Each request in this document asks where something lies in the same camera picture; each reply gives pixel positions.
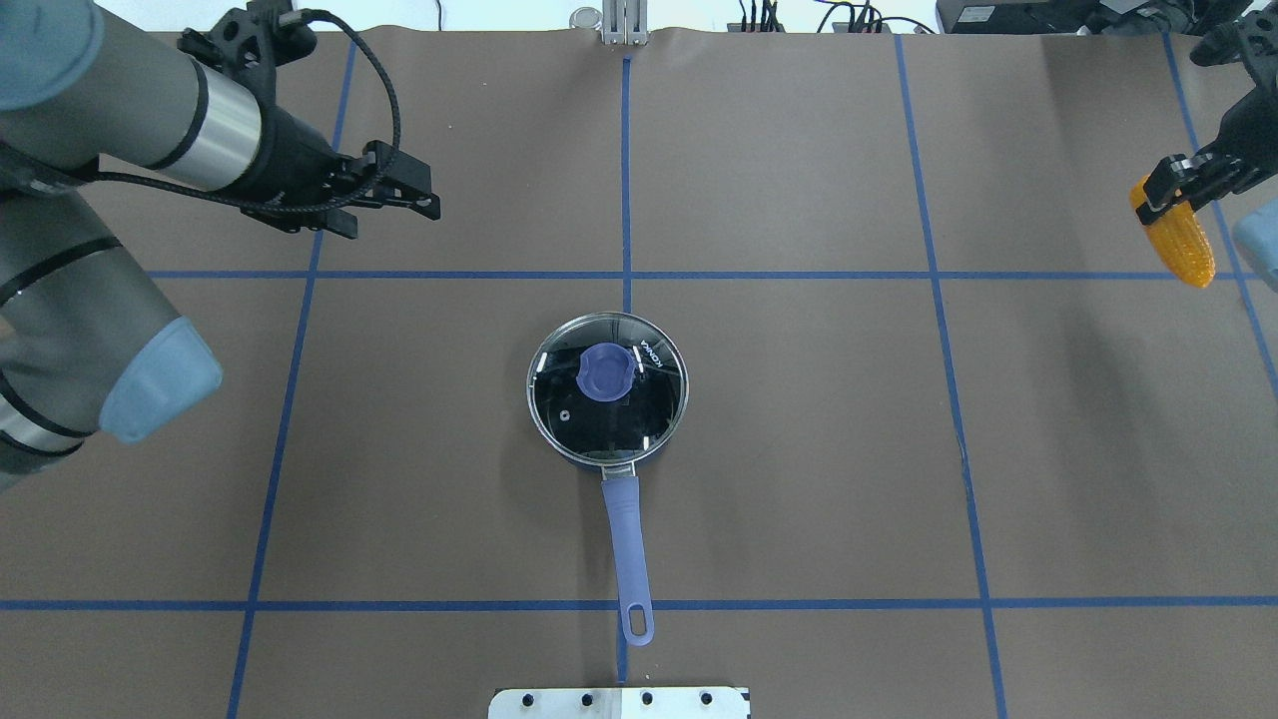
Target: blue lid knob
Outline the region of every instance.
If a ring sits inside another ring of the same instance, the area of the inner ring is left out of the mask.
[[[638,367],[629,349],[601,341],[581,352],[576,387],[596,402],[616,402],[630,392]]]

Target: blue handle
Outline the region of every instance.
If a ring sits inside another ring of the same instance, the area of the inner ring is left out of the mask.
[[[652,641],[652,590],[648,589],[648,561],[643,553],[643,527],[639,525],[639,478],[603,480],[603,503],[612,527],[612,562],[617,567],[617,598],[621,605],[621,631],[631,646]],[[642,635],[634,632],[630,613],[643,612]]]

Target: gray robot arm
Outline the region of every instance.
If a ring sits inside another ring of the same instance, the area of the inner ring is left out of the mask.
[[[89,0],[0,3],[0,489],[100,429],[139,442],[221,382],[189,319],[75,193],[164,183],[98,172],[100,155],[286,231],[355,236],[348,204],[438,217],[429,166],[397,149],[392,92],[392,144],[358,157],[275,105],[275,66],[309,54],[305,23],[327,18],[249,3],[187,31],[179,52]]]

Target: white metal plate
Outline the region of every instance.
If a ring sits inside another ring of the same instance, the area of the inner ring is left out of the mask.
[[[749,719],[750,690],[740,687],[504,690],[488,704],[488,719],[597,718]]]

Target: blue joint cap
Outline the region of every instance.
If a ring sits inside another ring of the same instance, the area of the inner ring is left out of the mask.
[[[134,444],[190,410],[222,384],[222,368],[187,317],[156,332],[115,382],[98,425]]]
[[[1233,225],[1238,254],[1278,291],[1278,197]]]
[[[639,363],[620,344],[601,341],[581,352],[576,387],[596,402],[616,402],[630,392]]]
[[[89,0],[0,1],[0,111],[38,105],[84,77],[104,28],[102,10]]]

